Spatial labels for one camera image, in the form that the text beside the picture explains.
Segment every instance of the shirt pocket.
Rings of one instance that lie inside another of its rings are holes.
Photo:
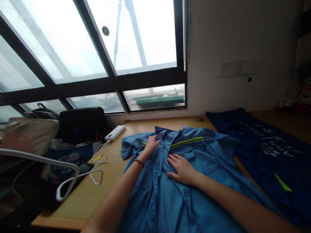
[[[139,155],[145,147],[142,147],[138,150],[137,154]],[[151,159],[147,159],[145,163],[145,167],[140,173],[138,180],[136,182],[135,187],[139,189],[148,189],[151,187],[153,183],[153,161]]]
[[[218,160],[205,151],[187,146],[182,146],[179,151],[180,155],[183,156],[194,167],[194,169],[200,173],[206,175],[219,168]]]

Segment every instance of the backpack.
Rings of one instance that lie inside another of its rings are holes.
[[[37,109],[25,111],[25,115],[30,118],[59,120],[59,115],[51,109],[46,108],[42,103],[38,103]]]

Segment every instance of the beige bag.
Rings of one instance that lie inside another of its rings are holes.
[[[58,129],[57,120],[13,117],[3,130],[0,148],[44,156]]]

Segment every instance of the black window frame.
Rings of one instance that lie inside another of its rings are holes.
[[[56,84],[19,39],[18,35],[15,34],[6,20],[0,16],[0,35],[23,60],[23,62],[32,70],[36,77],[44,84],[44,87],[0,93],[0,106],[10,105],[19,113],[24,115],[25,110],[19,104],[58,99],[64,107],[69,110],[73,109],[73,107],[66,100],[66,98],[116,92],[123,106],[124,112],[105,113],[106,115],[119,115],[132,112],[150,112],[159,109],[169,110],[187,108],[187,53],[185,52],[184,56],[184,49],[187,49],[188,33],[186,31],[184,32],[185,24],[183,22],[184,17],[185,22],[187,23],[186,0],[174,0],[177,67],[123,75],[117,75],[116,73],[87,0],[73,0],[73,2],[84,22],[86,30],[90,35],[102,63],[106,67],[106,71],[109,76],[91,80]],[[174,84],[185,84],[184,106],[131,111],[123,93],[123,91],[128,90]]]

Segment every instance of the logo on bag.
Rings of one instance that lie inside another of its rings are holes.
[[[59,161],[62,161],[62,162],[72,162],[72,161],[76,160],[77,158],[79,158],[78,153],[74,153],[74,154],[71,154],[71,155],[66,155],[64,157],[61,157],[59,159]]]

